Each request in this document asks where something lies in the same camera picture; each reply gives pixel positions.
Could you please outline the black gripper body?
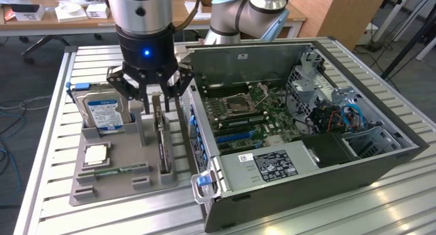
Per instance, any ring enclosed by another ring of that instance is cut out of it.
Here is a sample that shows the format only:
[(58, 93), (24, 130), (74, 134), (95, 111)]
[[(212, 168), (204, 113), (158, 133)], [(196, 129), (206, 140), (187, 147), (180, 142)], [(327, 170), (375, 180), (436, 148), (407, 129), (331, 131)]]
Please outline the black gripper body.
[(172, 25), (150, 35), (132, 34), (116, 26), (116, 34), (127, 64), (138, 69), (158, 72), (167, 76), (178, 71)]

